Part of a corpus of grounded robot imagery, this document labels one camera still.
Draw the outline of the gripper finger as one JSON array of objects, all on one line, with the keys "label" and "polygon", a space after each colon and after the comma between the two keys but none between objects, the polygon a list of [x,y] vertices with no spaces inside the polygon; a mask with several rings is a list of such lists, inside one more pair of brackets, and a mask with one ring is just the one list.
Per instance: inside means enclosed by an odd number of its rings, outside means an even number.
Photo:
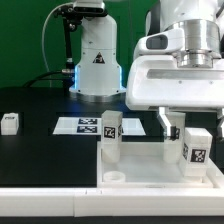
[{"label": "gripper finger", "polygon": [[224,108],[217,109],[217,119],[218,119],[218,137],[224,139]]},{"label": "gripper finger", "polygon": [[176,127],[171,124],[168,117],[168,109],[160,107],[157,113],[157,119],[163,127],[164,138],[174,141],[176,139]]}]

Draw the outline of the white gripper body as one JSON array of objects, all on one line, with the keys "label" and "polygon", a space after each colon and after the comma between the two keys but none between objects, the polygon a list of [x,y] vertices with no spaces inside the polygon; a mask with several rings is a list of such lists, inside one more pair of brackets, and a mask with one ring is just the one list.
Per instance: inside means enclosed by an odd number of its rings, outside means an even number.
[{"label": "white gripper body", "polygon": [[132,64],[126,90],[131,110],[224,108],[224,59],[212,68],[178,68],[169,55],[146,55]]}]

